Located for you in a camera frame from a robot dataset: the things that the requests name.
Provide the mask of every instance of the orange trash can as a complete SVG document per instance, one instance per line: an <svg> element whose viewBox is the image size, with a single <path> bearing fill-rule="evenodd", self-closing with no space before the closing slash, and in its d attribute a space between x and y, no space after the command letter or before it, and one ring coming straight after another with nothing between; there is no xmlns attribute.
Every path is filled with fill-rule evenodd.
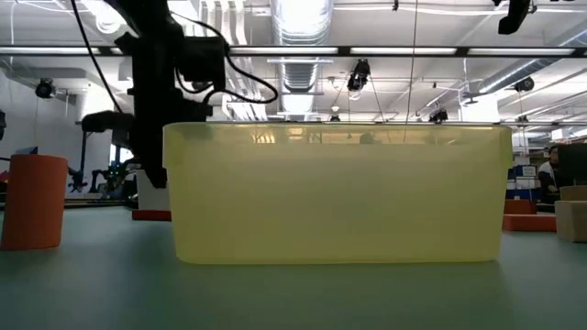
<svg viewBox="0 0 587 330"><path fill-rule="evenodd" d="M0 249L57 247L65 208L67 160L14 155L8 173Z"/></svg>

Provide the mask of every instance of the translucent plastic bin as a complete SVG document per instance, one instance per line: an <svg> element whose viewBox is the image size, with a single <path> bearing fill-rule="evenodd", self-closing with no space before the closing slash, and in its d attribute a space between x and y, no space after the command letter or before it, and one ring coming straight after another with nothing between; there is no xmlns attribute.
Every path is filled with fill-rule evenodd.
<svg viewBox="0 0 587 330"><path fill-rule="evenodd" d="M512 165L508 127L182 123L164 131L183 261L498 255Z"/></svg>

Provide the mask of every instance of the orange block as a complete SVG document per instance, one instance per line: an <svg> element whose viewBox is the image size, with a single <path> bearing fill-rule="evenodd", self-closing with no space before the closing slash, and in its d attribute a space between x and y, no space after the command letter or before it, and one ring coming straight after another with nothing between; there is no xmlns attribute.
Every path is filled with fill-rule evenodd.
<svg viewBox="0 0 587 330"><path fill-rule="evenodd" d="M161 210L133 210L132 219L138 221L171 221L172 213Z"/></svg>
<svg viewBox="0 0 587 330"><path fill-rule="evenodd" d="M505 200L505 215L535 215L536 205L530 200Z"/></svg>
<svg viewBox="0 0 587 330"><path fill-rule="evenodd" d="M538 214L506 214L504 230L508 231L557 231L557 217Z"/></svg>

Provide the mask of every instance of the gray tabletop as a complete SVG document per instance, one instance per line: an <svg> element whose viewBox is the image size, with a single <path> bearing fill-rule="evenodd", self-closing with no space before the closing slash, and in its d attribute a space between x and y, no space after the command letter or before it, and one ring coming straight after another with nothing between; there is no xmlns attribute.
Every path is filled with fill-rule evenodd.
<svg viewBox="0 0 587 330"><path fill-rule="evenodd" d="M61 247L0 252L3 329L567 329L587 324L587 245L504 234L471 264L195 266L171 224L67 211Z"/></svg>

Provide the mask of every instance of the ventilation duct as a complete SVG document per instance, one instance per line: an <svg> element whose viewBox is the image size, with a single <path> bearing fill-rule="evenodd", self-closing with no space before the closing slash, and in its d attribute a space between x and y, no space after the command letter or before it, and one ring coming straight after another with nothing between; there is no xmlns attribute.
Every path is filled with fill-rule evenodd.
<svg viewBox="0 0 587 330"><path fill-rule="evenodd" d="M327 41L332 21L333 0L271 1L273 36L280 46L315 46ZM320 66L317 63L284 63L280 67L282 106L287 112L312 109Z"/></svg>
<svg viewBox="0 0 587 330"><path fill-rule="evenodd" d="M587 20L555 38L549 43L549 45L557 47L587 46ZM495 93L558 61L560 61L560 59L519 60L480 82L477 86L477 90L479 91L478 94Z"/></svg>
<svg viewBox="0 0 587 330"><path fill-rule="evenodd" d="M549 45L559 47L585 47L587 46L587 20L581 22L576 27L568 30L562 35L558 36ZM515 83L523 80L524 78L534 74L554 63L560 59L535 59L535 60L519 60L507 68L497 72L493 76L475 84L471 84L471 93L466 96L475 97L485 94L492 94L503 88L514 85ZM460 90L466 86L466 83L456 83L451 89ZM425 108L432 104L447 105L452 101L456 101L460 98L460 93L457 91L446 91L439 97L429 102L424 108L418 112L423 111Z"/></svg>

